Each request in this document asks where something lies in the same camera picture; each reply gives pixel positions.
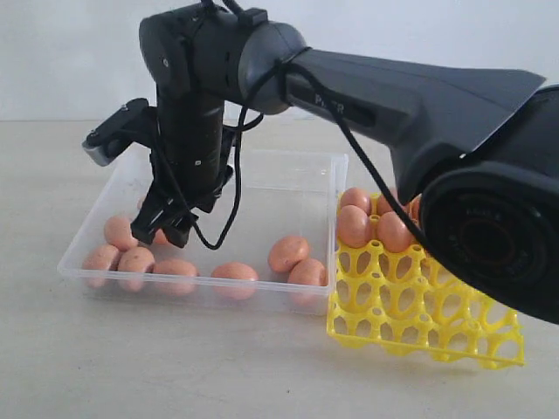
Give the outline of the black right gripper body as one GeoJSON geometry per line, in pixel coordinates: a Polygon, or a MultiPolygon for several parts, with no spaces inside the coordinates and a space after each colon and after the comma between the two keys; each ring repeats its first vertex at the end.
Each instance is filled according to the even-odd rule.
{"type": "Polygon", "coordinates": [[[224,100],[208,93],[156,95],[161,151],[148,193],[150,216],[171,216],[186,204],[211,213],[225,181],[222,156],[224,100]]]}

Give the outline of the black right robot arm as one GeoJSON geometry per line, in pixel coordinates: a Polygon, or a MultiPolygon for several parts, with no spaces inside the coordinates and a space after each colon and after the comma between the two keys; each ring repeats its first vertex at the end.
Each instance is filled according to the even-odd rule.
{"type": "Polygon", "coordinates": [[[309,47],[261,9],[209,1],[143,19],[156,85],[154,181],[133,231],[187,243],[239,171],[222,156],[226,102],[295,106],[390,151],[411,232],[449,272],[531,317],[558,321],[558,89],[522,70],[460,69],[309,47]]]}

